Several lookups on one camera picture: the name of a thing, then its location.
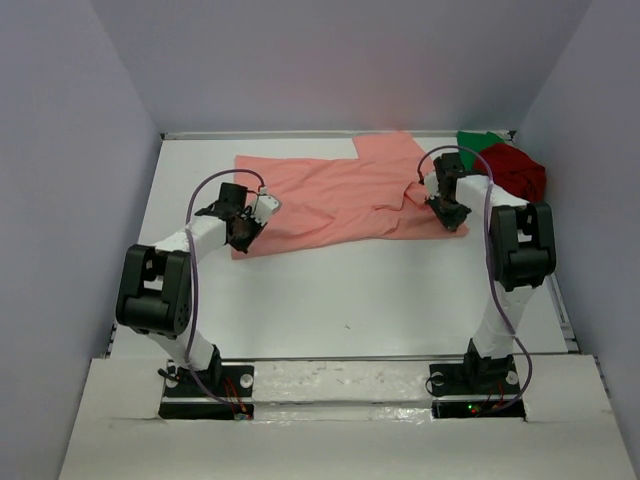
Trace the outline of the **pink t shirt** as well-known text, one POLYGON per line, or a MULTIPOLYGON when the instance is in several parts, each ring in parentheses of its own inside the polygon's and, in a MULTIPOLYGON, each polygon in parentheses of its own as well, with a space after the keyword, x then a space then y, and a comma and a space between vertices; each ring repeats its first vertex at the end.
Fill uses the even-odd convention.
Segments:
POLYGON ((367 239, 432 240, 463 237, 447 231, 426 205, 416 170, 430 172, 424 150, 405 132, 354 138, 354 159, 263 158, 239 155, 237 183, 264 181, 281 203, 247 253, 234 260, 367 239))

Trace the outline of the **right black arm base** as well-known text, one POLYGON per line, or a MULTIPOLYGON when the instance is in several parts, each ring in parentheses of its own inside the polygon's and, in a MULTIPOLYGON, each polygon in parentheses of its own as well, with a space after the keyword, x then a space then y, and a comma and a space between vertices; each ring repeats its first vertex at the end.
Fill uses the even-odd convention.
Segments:
POLYGON ((437 420, 477 418, 526 418, 522 399, 511 401, 520 392, 514 366, 496 379, 472 385, 463 376, 461 363, 429 366, 425 390, 431 396, 432 417, 437 420))

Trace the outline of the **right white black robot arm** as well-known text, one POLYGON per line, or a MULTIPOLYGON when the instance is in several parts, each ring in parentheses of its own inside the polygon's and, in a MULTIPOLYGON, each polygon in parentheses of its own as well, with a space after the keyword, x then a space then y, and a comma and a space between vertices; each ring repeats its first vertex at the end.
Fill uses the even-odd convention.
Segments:
POLYGON ((433 364, 426 382, 435 398, 491 395, 502 388, 514 400, 530 381, 520 380, 514 350, 526 348, 518 337, 525 307, 556 268, 551 207, 529 202, 498 186, 487 160, 476 158, 481 172, 465 169, 464 148, 445 145, 430 150, 433 172, 420 172, 425 199, 450 233, 475 213, 482 221, 489 299, 476 333, 459 363, 433 364))

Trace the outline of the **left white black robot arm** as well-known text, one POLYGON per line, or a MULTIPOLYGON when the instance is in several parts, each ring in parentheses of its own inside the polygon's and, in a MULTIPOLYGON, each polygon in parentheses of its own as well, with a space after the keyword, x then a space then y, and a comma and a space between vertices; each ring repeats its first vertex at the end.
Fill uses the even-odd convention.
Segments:
POLYGON ((184 227, 153 245, 128 248, 116 302, 118 324, 160 346, 195 392, 209 395, 221 383, 219 349, 198 331, 198 263, 223 248, 246 254, 281 202, 260 188, 222 183, 212 204, 190 206, 184 227))

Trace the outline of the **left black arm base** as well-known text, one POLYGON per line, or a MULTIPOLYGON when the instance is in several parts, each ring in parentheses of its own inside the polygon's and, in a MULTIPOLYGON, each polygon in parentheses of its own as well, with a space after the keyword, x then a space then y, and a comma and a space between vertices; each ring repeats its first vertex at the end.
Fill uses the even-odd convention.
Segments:
POLYGON ((217 384, 199 372, 200 381, 172 361, 157 374, 163 380, 158 415, 165 420, 243 421, 254 418, 254 366, 223 363, 217 384))

